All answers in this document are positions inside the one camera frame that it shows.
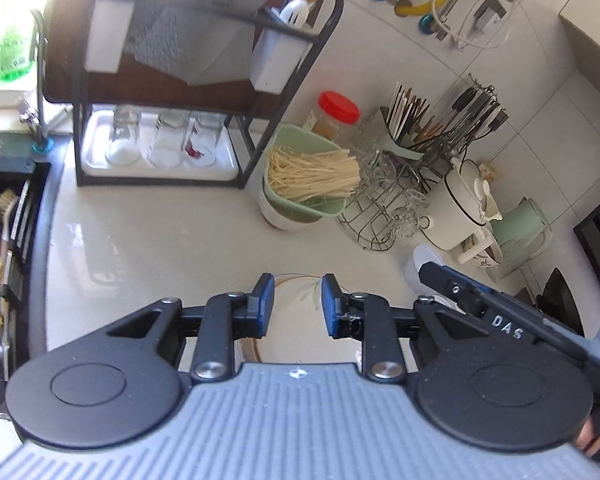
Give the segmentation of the person's right hand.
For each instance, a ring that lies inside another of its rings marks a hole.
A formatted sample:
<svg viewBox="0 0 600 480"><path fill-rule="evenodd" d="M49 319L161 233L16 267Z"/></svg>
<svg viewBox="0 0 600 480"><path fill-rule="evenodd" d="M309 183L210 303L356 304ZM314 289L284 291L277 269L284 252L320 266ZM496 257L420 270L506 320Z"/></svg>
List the person's right hand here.
<svg viewBox="0 0 600 480"><path fill-rule="evenodd" d="M574 445L589 458L600 452L600 434L596 432L592 416L585 419Z"/></svg>

